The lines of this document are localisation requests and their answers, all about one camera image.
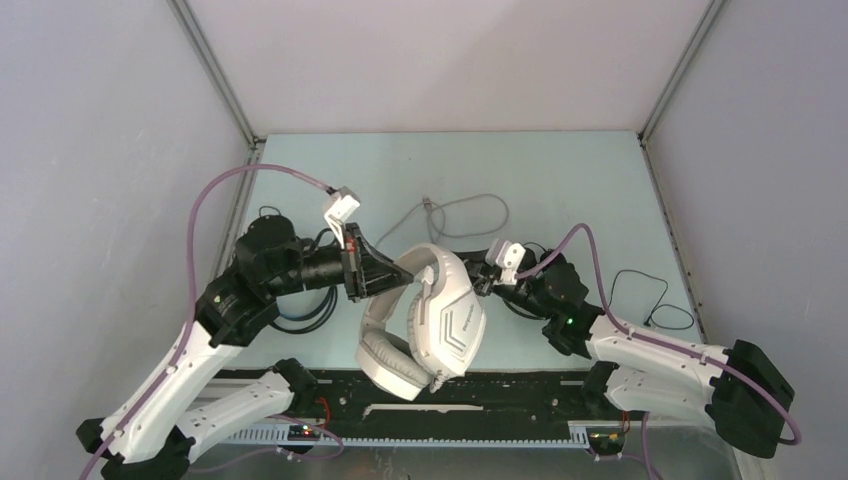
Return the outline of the white over-ear headphones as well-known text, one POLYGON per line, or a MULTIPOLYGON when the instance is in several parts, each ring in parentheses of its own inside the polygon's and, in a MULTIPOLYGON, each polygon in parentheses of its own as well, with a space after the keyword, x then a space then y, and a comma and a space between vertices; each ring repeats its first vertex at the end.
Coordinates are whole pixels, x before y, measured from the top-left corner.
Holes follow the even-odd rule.
POLYGON ((406 291, 400 286, 367 303, 355 360, 375 386, 412 401, 425 389, 434 393, 465 375, 481 346, 487 317, 462 260, 451 251, 422 243, 396 265, 420 283, 408 309, 407 338, 387 331, 406 291))

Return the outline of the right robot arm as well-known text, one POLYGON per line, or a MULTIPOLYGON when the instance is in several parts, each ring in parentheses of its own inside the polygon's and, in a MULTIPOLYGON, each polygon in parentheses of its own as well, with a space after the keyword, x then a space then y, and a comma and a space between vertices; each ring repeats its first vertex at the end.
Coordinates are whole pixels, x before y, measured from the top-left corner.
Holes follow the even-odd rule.
POLYGON ((485 251, 459 257, 476 293, 496 295, 544 321, 542 333, 557 352, 594 361, 581 392, 591 416, 606 418, 618 409, 690 419, 764 459, 787 444, 784 416, 795 391, 756 344, 691 343, 613 321, 587 302, 575 266, 551 250, 542 256, 549 264, 541 273, 513 285, 501 283, 502 269, 485 251))

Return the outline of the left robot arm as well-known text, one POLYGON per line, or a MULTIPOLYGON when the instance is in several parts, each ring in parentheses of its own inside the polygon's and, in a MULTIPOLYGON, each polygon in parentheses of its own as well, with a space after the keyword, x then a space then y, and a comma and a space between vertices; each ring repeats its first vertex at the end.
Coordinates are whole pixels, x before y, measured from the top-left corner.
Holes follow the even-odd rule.
POLYGON ((341 240, 318 246, 299 238, 288 218, 261 217, 197 300, 188 335, 126 404, 106 418, 84 421, 78 439, 106 479, 178 479, 212 446, 260 419, 286 411, 304 416, 314 408, 316 381, 293 359, 233 394, 193 407, 207 383, 278 319, 280 297, 327 288, 359 301, 412 279, 356 224, 344 227, 341 240))

